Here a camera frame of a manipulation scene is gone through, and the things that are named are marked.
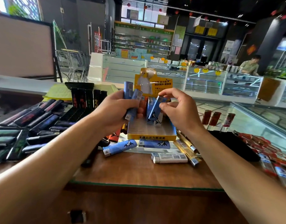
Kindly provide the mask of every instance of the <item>black hair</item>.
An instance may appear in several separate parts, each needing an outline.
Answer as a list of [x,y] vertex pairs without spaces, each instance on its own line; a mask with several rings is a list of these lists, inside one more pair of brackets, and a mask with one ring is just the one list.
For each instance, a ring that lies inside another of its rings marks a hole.
[[260,55],[255,55],[252,59],[261,60],[261,56]]

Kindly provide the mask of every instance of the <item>person's right hand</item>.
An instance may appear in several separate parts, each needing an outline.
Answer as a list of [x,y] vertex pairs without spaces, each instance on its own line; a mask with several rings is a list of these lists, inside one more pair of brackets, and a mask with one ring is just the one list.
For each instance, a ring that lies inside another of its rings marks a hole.
[[205,130],[201,124],[196,103],[189,95],[179,89],[171,88],[161,91],[159,96],[178,100],[178,102],[160,103],[160,108],[181,132],[188,134]]

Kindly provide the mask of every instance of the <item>lattice window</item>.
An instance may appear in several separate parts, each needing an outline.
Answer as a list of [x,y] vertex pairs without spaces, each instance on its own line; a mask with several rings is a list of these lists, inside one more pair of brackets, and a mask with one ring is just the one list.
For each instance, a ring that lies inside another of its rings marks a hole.
[[13,0],[13,2],[25,10],[30,19],[40,20],[37,0]]

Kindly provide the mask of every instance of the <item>hand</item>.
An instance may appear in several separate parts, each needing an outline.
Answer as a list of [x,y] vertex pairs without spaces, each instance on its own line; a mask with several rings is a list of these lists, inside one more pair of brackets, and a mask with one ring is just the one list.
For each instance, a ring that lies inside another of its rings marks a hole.
[[173,125],[188,134],[205,130],[201,124],[197,106],[193,98],[176,88],[166,89],[159,96],[176,98],[178,102],[161,103],[161,110],[167,114]]
[[137,118],[143,117],[143,109],[139,108],[139,101],[135,99],[123,99],[123,90],[119,90],[109,96],[90,114],[97,117],[103,136],[108,136],[128,121],[123,119],[127,109],[138,108]]

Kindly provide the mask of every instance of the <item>man behind counter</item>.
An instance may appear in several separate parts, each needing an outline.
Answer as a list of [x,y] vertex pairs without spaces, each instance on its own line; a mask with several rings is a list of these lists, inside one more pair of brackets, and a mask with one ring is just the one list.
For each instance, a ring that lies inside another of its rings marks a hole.
[[257,70],[259,67],[258,62],[260,61],[261,56],[255,55],[251,60],[244,61],[240,67],[243,67],[242,73],[248,73],[250,75],[258,75]]

